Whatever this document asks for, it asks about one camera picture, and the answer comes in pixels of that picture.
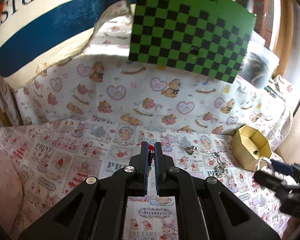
plastic container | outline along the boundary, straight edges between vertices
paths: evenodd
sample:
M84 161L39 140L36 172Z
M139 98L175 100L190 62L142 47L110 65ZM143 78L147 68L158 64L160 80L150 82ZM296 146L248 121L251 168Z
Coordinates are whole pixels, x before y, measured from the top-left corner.
M246 57L243 60L242 70L239 71L238 75L255 88L262 89L278 65L279 58L276 54L261 44L250 41Z

pink fabric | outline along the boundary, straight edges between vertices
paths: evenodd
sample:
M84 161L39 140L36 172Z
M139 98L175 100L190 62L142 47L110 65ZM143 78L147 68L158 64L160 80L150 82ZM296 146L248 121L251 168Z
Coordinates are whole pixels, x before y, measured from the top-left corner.
M21 180L11 160L0 150L0 225L7 234L22 205Z

teddy bear print fabric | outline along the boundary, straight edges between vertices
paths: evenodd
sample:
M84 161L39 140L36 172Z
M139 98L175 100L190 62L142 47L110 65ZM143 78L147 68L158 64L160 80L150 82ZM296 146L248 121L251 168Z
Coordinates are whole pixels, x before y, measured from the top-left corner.
M247 124L260 130L272 149L287 136L292 121L289 100L273 98L240 76L228 84L175 68L130 62L131 23L121 19L103 25L85 54L45 70L14 91L23 124L100 117L133 127L228 135ZM284 97L292 88L281 92Z
M226 163L219 180L280 235L288 216L278 211L280 202L274 193L253 180L231 154L231 136L191 131L189 127L170 130L134 125L130 122L106 121L102 117L84 116L62 121L0 129L0 149L13 163L23 187L23 203L12 228L14 239L58 201L89 176L111 176L140 153L141 142L161 142L165 155L192 176L213 176L218 152ZM193 155L189 146L198 146ZM178 239L175 200L158 197L154 167L148 178L145 197L129 197L125 217L124 239Z

silver screw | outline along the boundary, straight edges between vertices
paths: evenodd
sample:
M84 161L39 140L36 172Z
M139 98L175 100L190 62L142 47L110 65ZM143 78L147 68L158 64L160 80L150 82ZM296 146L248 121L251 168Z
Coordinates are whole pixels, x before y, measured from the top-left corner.
M95 184L97 182L97 179L95 177L89 177L86 180L86 183L88 184Z
M171 171L172 173L177 173L180 171L180 169L178 167L175 167L175 166L171 166L169 168L169 171Z
M209 184L216 184L218 180L215 177L207 177L206 181Z
M134 167L133 166L127 166L127 167L124 168L124 171L128 172L128 173L134 172Z

green checkerboard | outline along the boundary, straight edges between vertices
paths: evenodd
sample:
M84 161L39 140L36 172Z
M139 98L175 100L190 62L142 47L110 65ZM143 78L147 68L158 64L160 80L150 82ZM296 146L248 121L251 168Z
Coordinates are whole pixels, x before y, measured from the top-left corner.
M243 21L233 21L229 14L203 7L196 6L195 0L137 0L129 60L232 83L247 50L254 16L242 7Z

